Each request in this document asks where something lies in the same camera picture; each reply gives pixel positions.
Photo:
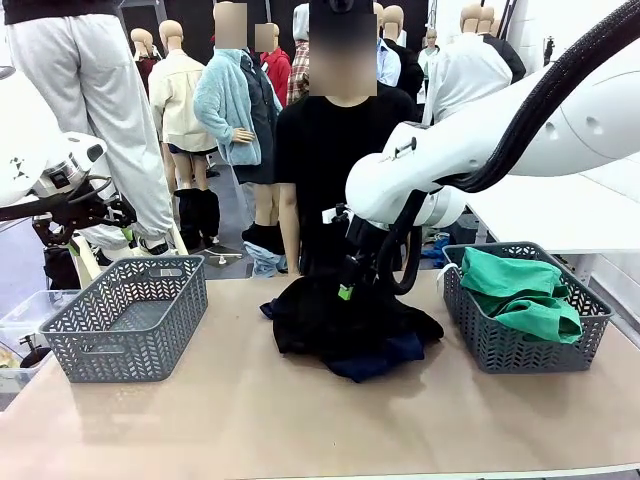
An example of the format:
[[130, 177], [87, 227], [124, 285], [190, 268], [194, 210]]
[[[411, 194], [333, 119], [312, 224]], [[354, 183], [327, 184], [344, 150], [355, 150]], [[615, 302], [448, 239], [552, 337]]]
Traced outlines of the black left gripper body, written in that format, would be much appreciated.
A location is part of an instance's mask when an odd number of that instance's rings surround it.
[[50, 227], [87, 228], [113, 225], [113, 218], [105, 200], [93, 187], [82, 187], [75, 193], [58, 193], [45, 199], [47, 212], [42, 224]]

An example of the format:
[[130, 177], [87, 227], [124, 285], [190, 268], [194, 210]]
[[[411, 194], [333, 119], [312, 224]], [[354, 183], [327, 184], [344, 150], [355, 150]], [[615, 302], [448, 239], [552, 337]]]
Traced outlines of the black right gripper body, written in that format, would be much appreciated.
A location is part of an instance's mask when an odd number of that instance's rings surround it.
[[386, 229], [361, 218], [353, 218], [346, 233], [347, 253], [366, 263], [374, 263], [387, 235]]

